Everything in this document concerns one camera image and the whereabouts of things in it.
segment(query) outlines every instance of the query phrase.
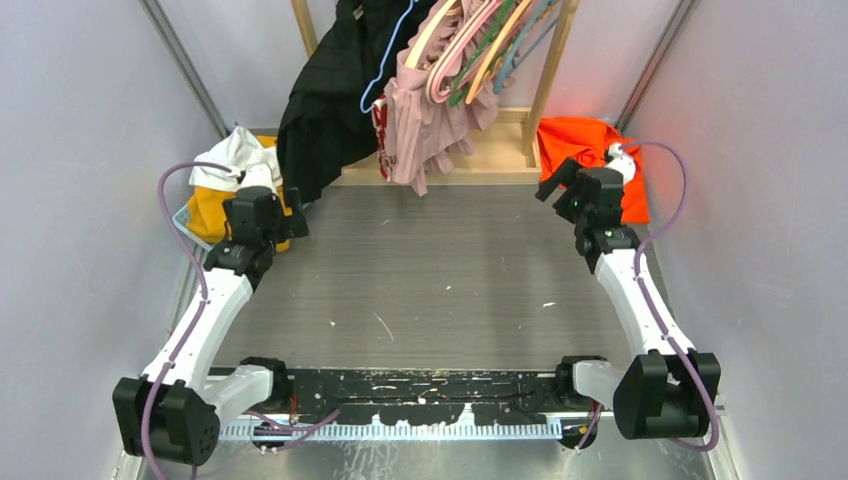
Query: light blue hanger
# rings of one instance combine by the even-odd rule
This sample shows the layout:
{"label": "light blue hanger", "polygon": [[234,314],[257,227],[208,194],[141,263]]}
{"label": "light blue hanger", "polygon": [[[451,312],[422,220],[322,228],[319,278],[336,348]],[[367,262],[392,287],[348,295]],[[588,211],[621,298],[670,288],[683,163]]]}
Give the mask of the light blue hanger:
{"label": "light blue hanger", "polygon": [[371,89],[374,88],[374,85],[379,82],[381,78],[383,78],[383,71],[386,67],[386,61],[389,59],[389,52],[392,51],[392,45],[395,44],[395,39],[397,39],[398,30],[400,30],[400,26],[406,19],[406,17],[409,16],[410,13],[412,13],[412,6],[417,1],[418,0],[409,0],[409,7],[407,7],[406,11],[403,12],[400,18],[398,18],[398,23],[395,24],[395,30],[392,32],[392,37],[389,39],[389,44],[386,45],[386,52],[383,53],[383,59],[380,60],[380,73],[377,74],[377,78],[371,80],[371,83],[368,84],[368,87],[365,89],[365,92],[363,92],[362,97],[360,97],[359,99],[360,112],[369,113],[371,112],[371,110],[374,109],[374,104],[371,104],[368,108],[365,108],[365,99],[368,97],[368,92],[370,92]]}
{"label": "light blue hanger", "polygon": [[524,38],[527,36],[528,33],[530,33],[530,30],[533,29],[536,24],[536,21],[539,19],[539,16],[542,15],[542,12],[544,12],[545,9],[556,5],[556,3],[559,1],[560,0],[547,0],[545,2],[542,2],[542,4],[536,7],[536,10],[527,19],[527,23],[525,23],[524,27],[521,28],[521,32],[519,32],[518,36],[515,37],[515,42],[513,42],[512,47],[510,47],[509,51],[506,53],[506,58],[504,60],[503,67],[501,67],[500,72],[498,72],[498,77],[495,79],[494,92],[496,94],[501,93],[501,90],[503,90],[503,84],[506,79],[509,78],[509,76],[512,75],[512,72],[517,70],[522,63],[524,63],[524,60],[526,60],[527,57],[530,56],[530,52],[535,50],[536,47],[539,46],[539,43],[541,43],[541,41],[544,40],[548,33],[556,26],[557,19],[555,18],[553,22],[551,22],[547,27],[545,27],[545,29],[542,31],[542,34],[539,35],[539,38],[537,38],[536,41],[533,42],[532,45],[530,45],[530,48],[528,48],[521,55],[521,58],[515,60],[515,54],[518,53],[518,47],[521,46],[521,44],[524,42]]}

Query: laundry basket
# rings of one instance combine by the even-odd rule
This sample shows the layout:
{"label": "laundry basket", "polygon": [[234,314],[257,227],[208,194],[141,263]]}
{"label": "laundry basket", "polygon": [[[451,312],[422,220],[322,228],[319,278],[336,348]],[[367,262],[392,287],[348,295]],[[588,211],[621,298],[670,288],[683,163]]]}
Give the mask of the laundry basket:
{"label": "laundry basket", "polygon": [[190,238],[194,243],[200,245],[200,247],[206,250],[207,252],[209,250],[212,250],[212,245],[209,245],[208,243],[201,240],[200,237],[191,233],[191,230],[186,227],[186,224],[191,220],[191,216],[189,216],[188,214],[188,205],[183,205],[183,208],[177,210],[177,213],[174,214],[172,219],[174,221],[174,225],[176,225],[177,228],[181,232],[183,232],[183,235]]}

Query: clothing rack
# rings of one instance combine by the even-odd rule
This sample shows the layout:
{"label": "clothing rack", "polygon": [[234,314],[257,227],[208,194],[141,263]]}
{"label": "clothing rack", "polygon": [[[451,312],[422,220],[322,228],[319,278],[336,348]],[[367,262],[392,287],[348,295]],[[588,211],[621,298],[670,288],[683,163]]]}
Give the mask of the clothing rack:
{"label": "clothing rack", "polygon": [[[495,123],[485,131],[474,131],[474,155],[452,155],[455,165],[447,175],[428,173],[430,185],[536,184],[539,181],[539,146],[536,131],[553,87],[565,42],[574,23],[580,0],[561,0],[560,15],[548,48],[539,86],[530,108],[501,108]],[[307,0],[291,0],[307,56],[318,45]],[[375,172],[376,154],[345,167],[334,185],[385,184]]]}

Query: red-orange fabric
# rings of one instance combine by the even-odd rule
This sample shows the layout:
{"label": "red-orange fabric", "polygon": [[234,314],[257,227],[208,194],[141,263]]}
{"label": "red-orange fabric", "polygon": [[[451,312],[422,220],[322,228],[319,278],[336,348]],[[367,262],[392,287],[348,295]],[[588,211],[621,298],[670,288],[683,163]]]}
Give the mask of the red-orange fabric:
{"label": "red-orange fabric", "polygon": [[[537,132],[542,167],[541,181],[547,180],[568,157],[573,157],[584,167],[604,166],[604,152],[613,143],[628,143],[618,131],[606,123],[591,118],[543,118]],[[648,199],[642,180],[642,154],[640,148],[628,148],[627,153],[636,162],[636,176],[624,187],[622,222],[648,223]]]}

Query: wooden base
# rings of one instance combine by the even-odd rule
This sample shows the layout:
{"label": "wooden base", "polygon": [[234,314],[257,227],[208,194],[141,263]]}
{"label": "wooden base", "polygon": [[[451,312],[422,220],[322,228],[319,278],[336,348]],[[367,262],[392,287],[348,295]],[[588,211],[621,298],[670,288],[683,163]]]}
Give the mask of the wooden base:
{"label": "wooden base", "polygon": [[[535,185],[539,182],[538,148],[521,152],[521,135],[528,109],[501,109],[486,131],[471,133],[474,154],[452,154],[456,167],[448,174],[428,173],[428,185]],[[377,157],[371,155],[342,170],[333,185],[395,185],[380,175]]]}

